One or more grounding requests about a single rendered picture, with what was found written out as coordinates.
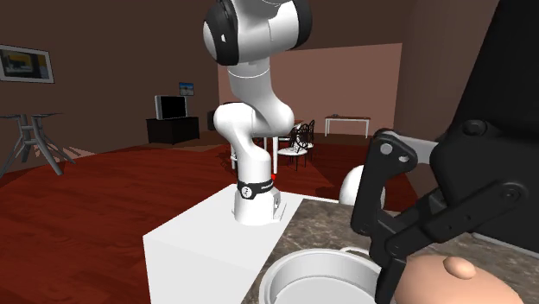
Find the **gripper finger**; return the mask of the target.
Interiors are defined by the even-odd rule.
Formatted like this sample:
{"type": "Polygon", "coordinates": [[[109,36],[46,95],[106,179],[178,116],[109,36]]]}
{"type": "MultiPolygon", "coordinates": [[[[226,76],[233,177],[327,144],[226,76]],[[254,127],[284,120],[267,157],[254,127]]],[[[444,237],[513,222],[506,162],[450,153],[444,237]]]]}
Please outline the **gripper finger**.
{"type": "Polygon", "coordinates": [[[402,136],[394,130],[381,129],[372,137],[352,212],[351,228],[371,236],[376,230],[377,214],[382,210],[381,194],[391,178],[408,173],[419,163],[429,164],[437,142],[402,136]]]}

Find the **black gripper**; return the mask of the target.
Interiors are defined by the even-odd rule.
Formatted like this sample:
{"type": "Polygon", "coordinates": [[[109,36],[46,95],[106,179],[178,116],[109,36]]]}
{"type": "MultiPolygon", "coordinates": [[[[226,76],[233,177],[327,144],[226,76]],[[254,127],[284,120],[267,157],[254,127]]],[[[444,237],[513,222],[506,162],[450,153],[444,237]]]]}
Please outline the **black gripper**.
{"type": "Polygon", "coordinates": [[[408,256],[465,232],[539,253],[539,0],[499,0],[430,164],[446,205],[427,197],[396,217],[368,206],[377,304],[408,256]]]}

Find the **white round object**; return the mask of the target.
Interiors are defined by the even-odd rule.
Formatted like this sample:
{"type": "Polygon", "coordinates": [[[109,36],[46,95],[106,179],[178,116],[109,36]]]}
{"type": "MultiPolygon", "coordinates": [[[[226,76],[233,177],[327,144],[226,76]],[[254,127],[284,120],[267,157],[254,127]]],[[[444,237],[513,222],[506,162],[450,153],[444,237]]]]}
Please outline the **white round object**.
{"type": "Polygon", "coordinates": [[[354,206],[357,198],[358,187],[361,181],[363,165],[353,168],[343,180],[339,191],[339,203],[354,206]]]}

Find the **white side table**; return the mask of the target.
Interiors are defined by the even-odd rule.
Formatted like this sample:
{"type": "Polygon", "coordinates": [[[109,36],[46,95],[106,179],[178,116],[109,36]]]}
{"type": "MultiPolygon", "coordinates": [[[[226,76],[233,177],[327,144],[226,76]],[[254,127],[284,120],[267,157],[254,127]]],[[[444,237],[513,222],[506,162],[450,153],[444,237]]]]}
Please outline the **white side table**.
{"type": "Polygon", "coordinates": [[[365,138],[369,136],[369,127],[371,119],[369,117],[348,117],[340,115],[332,115],[325,117],[325,136],[330,133],[331,122],[332,121],[350,121],[350,122],[360,122],[365,124],[365,138]]]}

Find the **peach rounded object with knob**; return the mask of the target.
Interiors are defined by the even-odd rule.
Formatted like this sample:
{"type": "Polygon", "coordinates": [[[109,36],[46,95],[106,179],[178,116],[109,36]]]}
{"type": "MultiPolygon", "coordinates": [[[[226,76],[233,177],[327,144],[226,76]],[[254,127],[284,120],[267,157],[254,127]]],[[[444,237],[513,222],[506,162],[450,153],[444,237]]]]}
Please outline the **peach rounded object with knob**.
{"type": "Polygon", "coordinates": [[[524,304],[493,274],[462,257],[439,255],[411,257],[394,299],[396,304],[524,304]]]}

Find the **black chair with white seat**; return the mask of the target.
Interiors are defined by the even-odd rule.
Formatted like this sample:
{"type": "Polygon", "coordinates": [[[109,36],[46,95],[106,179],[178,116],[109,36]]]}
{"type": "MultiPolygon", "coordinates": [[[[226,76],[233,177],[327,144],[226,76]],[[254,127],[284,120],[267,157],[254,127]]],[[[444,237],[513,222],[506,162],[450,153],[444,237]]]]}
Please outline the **black chair with white seat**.
{"type": "Polygon", "coordinates": [[[315,121],[312,120],[295,129],[295,146],[302,149],[311,149],[314,146],[314,125],[315,121]]]}
{"type": "Polygon", "coordinates": [[[278,155],[287,156],[289,159],[295,158],[296,167],[299,157],[304,157],[304,165],[307,165],[308,150],[313,146],[310,127],[308,124],[302,124],[299,128],[294,127],[289,136],[289,145],[287,148],[277,150],[278,155]]]}

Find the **white round pot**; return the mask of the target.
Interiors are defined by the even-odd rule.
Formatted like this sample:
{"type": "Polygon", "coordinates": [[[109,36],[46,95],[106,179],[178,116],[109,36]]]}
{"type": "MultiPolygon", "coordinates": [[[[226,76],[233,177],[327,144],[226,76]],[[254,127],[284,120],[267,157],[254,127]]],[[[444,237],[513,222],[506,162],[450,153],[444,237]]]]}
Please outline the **white round pot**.
{"type": "Polygon", "coordinates": [[[267,269],[258,303],[376,304],[379,272],[362,248],[298,250],[267,269]]]}

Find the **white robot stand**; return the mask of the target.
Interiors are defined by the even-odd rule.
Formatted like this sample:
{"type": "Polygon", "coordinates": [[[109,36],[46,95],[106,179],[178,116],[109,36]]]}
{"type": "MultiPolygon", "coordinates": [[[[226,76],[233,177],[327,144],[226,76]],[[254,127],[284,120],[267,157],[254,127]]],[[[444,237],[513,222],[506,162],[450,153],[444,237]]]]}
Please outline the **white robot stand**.
{"type": "Polygon", "coordinates": [[[304,197],[282,193],[282,220],[237,222],[231,184],[143,236],[150,304],[240,304],[304,197]]]}

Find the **dark cabinet with television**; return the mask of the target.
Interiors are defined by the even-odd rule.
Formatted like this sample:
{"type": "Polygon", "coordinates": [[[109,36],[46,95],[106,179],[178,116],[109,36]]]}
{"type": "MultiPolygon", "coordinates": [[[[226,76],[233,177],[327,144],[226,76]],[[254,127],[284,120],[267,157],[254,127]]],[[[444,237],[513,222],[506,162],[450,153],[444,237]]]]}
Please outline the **dark cabinet with television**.
{"type": "Polygon", "coordinates": [[[149,143],[176,144],[199,139],[199,118],[190,116],[184,96],[155,95],[155,118],[146,119],[149,143]]]}

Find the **glass table with grey legs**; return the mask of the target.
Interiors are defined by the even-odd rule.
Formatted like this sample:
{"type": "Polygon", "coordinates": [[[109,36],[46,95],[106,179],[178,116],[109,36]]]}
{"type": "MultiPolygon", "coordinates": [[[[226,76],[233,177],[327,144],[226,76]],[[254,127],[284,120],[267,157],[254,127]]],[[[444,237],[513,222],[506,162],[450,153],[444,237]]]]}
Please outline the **glass table with grey legs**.
{"type": "Polygon", "coordinates": [[[29,157],[29,152],[33,147],[38,148],[57,175],[63,175],[63,171],[53,157],[53,152],[58,154],[60,159],[75,164],[74,159],[68,155],[61,146],[57,145],[51,138],[49,138],[43,129],[42,119],[55,115],[60,115],[60,113],[34,114],[31,116],[30,120],[28,120],[26,114],[0,116],[1,119],[16,121],[19,132],[19,137],[16,140],[14,148],[10,151],[10,154],[0,169],[0,178],[4,176],[10,165],[18,156],[21,157],[22,163],[26,162],[29,157]]]}

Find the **framed wall picture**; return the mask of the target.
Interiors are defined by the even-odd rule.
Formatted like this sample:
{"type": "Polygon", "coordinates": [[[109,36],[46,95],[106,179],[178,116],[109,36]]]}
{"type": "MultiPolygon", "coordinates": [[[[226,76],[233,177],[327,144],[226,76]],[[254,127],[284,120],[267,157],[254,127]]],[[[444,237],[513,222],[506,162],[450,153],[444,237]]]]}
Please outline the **framed wall picture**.
{"type": "Polygon", "coordinates": [[[0,81],[53,84],[49,52],[0,45],[0,81]]]}

